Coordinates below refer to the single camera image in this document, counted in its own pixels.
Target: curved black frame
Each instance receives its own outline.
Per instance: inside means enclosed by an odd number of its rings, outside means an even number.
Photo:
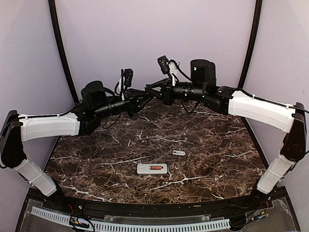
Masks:
[[[251,58],[252,58],[252,54],[254,50],[257,30],[259,27],[260,16],[261,16],[261,11],[262,11],[262,2],[263,2],[262,0],[256,0],[255,2],[255,10],[254,10],[253,22],[252,22],[252,27],[251,27],[250,39],[248,43],[246,58],[243,63],[240,79],[238,82],[238,88],[243,88],[245,85],[246,77],[248,74],[248,70],[249,70],[249,66],[251,63]]]
[[[62,63],[62,68],[66,76],[66,80],[67,80],[73,101],[76,104],[78,103],[79,99],[77,96],[76,88],[73,83],[73,79],[72,79],[71,72],[69,69],[68,60],[67,60],[63,42],[62,42],[55,0],[48,0],[48,4],[49,4],[50,17],[51,17],[53,29],[54,29],[55,39],[56,39],[56,43],[58,47],[58,53],[59,53],[61,63]]]

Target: lavender wall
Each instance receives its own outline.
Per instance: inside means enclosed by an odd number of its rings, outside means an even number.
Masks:
[[[144,89],[165,78],[156,61],[162,55],[180,61],[186,73],[190,60],[209,59],[219,85],[237,86],[254,0],[57,2],[78,93],[95,79],[113,88],[122,68],[132,68],[133,87]]]
[[[245,89],[278,102],[301,102],[309,108],[309,2],[266,0]],[[284,133],[250,121],[269,162],[280,149]],[[283,180],[302,231],[308,231],[309,156]]]
[[[48,1],[0,0],[0,125],[7,113],[61,113],[72,100],[57,53]],[[42,168],[55,138],[25,143]],[[13,170],[0,170],[0,231],[15,231],[28,184]]]

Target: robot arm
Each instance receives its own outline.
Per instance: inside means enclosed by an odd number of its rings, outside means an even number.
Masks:
[[[287,133],[282,149],[256,184],[253,190],[255,194],[269,194],[304,157],[307,131],[302,104],[283,104],[256,97],[243,89],[218,87],[215,65],[207,60],[191,61],[191,78],[187,77],[191,83],[175,80],[175,69],[171,68],[171,63],[181,71],[175,61],[169,61],[163,56],[158,59],[158,63],[163,74],[168,74],[169,77],[146,85],[145,90],[160,99],[163,104],[172,105],[175,99],[197,101],[197,104],[203,103],[205,107],[220,114],[254,119]]]
[[[87,135],[100,126],[101,119],[127,112],[129,116],[139,112],[151,100],[149,94],[127,89],[130,80],[124,79],[121,96],[94,81],[82,90],[83,100],[70,112],[59,115],[19,115],[10,111],[1,130],[0,154],[2,163],[16,170],[30,184],[50,197],[62,192],[60,187],[37,166],[23,150],[23,142],[62,135]]]

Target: white cable tray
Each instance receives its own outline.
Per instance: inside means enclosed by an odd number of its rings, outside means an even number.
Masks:
[[[52,221],[57,224],[70,226],[69,215],[55,213],[46,209],[37,208],[35,206],[32,207],[31,214]],[[229,219],[201,222],[194,224],[162,225],[162,226],[126,225],[126,224],[106,223],[95,220],[91,220],[91,222],[95,226],[96,232],[209,232],[209,231],[217,231],[230,228]]]

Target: brown marble surface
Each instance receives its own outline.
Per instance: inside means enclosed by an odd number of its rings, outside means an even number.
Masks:
[[[265,170],[241,119],[202,105],[189,115],[179,102],[153,100],[109,129],[104,122],[89,136],[60,138],[46,171],[66,195],[117,203],[212,201],[250,194]],[[166,163],[169,173],[138,175],[138,163]]]

